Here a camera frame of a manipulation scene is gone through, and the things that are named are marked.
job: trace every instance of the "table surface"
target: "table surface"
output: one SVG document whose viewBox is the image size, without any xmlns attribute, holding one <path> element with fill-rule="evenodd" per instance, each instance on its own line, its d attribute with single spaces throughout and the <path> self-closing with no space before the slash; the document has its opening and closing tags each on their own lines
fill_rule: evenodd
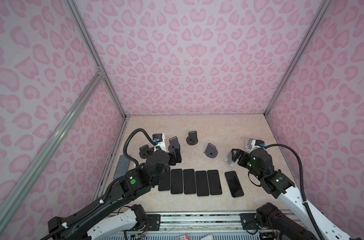
<svg viewBox="0 0 364 240">
<path fill-rule="evenodd" d="M 255 137 L 265 143 L 276 143 L 275 138 L 262 114 L 245 115 L 198 115 L 198 116 L 133 116 L 130 117 L 127 128 L 122 138 L 121 146 L 110 171 L 109 181 L 112 181 L 119 156 L 122 155 L 123 143 L 129 134 L 137 128 L 143 128 L 151 136 L 154 133 L 164 133 L 166 147 L 169 139 L 177 136 L 180 146 L 182 163 L 170 166 L 171 169 L 194 169 L 219 171 L 222 185 L 222 195 L 198 197 L 196 194 L 171 194 L 170 191 L 158 191 L 158 186 L 152 188 L 147 194 L 140 196 L 132 204 L 141 204 L 146 212 L 173 212 L 173 211 L 224 211 L 224 210 L 256 210 L 266 202 L 270 202 L 279 209 L 287 209 L 261 187 L 254 186 L 248 179 L 248 170 L 237 164 L 230 168 L 223 160 L 231 149 L 244 149 L 248 137 Z M 198 143 L 190 146 L 186 142 L 188 132 L 197 131 Z M 204 151 L 208 143 L 212 143 L 218 150 L 217 157 L 208 158 Z M 127 148 L 127 153 L 138 160 L 139 163 L 145 159 L 139 157 L 139 148 L 150 145 L 145 136 L 137 133 Z M 281 169 L 291 180 L 289 167 L 278 147 L 271 147 L 268 153 L 272 156 L 275 170 Z M 227 185 L 225 172 L 236 171 L 241 183 L 244 196 L 233 198 Z"/>
</svg>

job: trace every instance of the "black smartphone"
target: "black smartphone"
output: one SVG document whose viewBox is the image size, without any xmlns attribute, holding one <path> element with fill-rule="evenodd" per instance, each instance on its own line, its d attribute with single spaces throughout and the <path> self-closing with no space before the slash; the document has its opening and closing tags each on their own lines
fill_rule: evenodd
<svg viewBox="0 0 364 240">
<path fill-rule="evenodd" d="M 210 192 L 208 191 L 207 172 L 196 171 L 195 180 L 196 180 L 196 194 L 199 197 L 210 195 Z"/>
<path fill-rule="evenodd" d="M 221 186 L 221 181 L 219 180 L 218 170 L 208 170 L 207 178 L 208 178 L 208 186 L 210 189 L 210 194 L 211 195 L 221 195 L 222 186 Z"/>
<path fill-rule="evenodd" d="M 183 190 L 184 194 L 196 194 L 194 169 L 183 170 Z"/>
<path fill-rule="evenodd" d="M 238 176 L 235 171 L 224 173 L 227 184 L 229 185 L 232 197 L 242 197 L 244 196 L 241 183 L 239 182 Z"/>
<path fill-rule="evenodd" d="M 162 174 L 158 185 L 158 191 L 170 191 L 170 171 Z"/>
<path fill-rule="evenodd" d="M 182 169 L 171 170 L 171 194 L 183 193 L 183 172 Z"/>
</svg>

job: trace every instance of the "white robotic arm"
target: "white robotic arm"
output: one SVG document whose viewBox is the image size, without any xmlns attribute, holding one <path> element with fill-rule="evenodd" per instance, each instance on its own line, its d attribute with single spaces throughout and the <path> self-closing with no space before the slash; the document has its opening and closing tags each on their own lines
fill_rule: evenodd
<svg viewBox="0 0 364 240">
<path fill-rule="evenodd" d="M 300 190 L 297 187 L 289 187 L 286 189 L 285 194 L 280 194 L 278 200 L 286 205 L 301 221 L 306 225 L 309 230 L 317 237 L 313 224 L 308 216 L 306 208 L 303 205 L 303 200 L 300 195 Z M 326 216 L 324 216 L 312 203 L 308 200 L 309 208 L 314 217 L 314 220 L 318 224 L 320 232 L 323 234 L 324 239 L 327 240 L 349 240 L 351 237 L 343 232 L 340 228 L 335 226 Z"/>
<path fill-rule="evenodd" d="M 88 230 L 87 234 L 91 240 L 99 240 L 114 233 L 132 229 L 137 224 L 136 218 L 134 211 L 129 209 L 114 217 L 103 219 Z"/>
</svg>

